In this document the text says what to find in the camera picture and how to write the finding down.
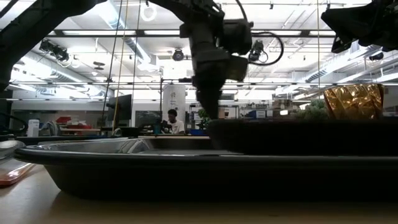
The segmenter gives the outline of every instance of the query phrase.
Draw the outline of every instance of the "person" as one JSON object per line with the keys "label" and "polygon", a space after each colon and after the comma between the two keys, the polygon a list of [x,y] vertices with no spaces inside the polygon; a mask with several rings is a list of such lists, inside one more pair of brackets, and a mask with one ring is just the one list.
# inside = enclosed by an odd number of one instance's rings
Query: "person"
{"label": "person", "polygon": [[169,120],[167,124],[172,126],[172,134],[185,134],[184,122],[177,120],[177,111],[171,109],[167,112],[169,114]]}

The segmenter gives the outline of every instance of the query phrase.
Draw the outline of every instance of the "green plant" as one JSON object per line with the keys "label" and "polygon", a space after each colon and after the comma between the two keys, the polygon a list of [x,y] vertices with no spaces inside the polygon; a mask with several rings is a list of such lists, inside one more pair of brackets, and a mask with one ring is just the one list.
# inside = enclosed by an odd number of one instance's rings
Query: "green plant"
{"label": "green plant", "polygon": [[296,115],[296,119],[301,120],[325,120],[328,119],[326,104],[323,100],[312,100],[304,110],[300,110]]}
{"label": "green plant", "polygon": [[210,117],[207,115],[204,109],[200,109],[198,111],[198,115],[201,118],[200,123],[198,124],[199,129],[206,129],[210,122]]}

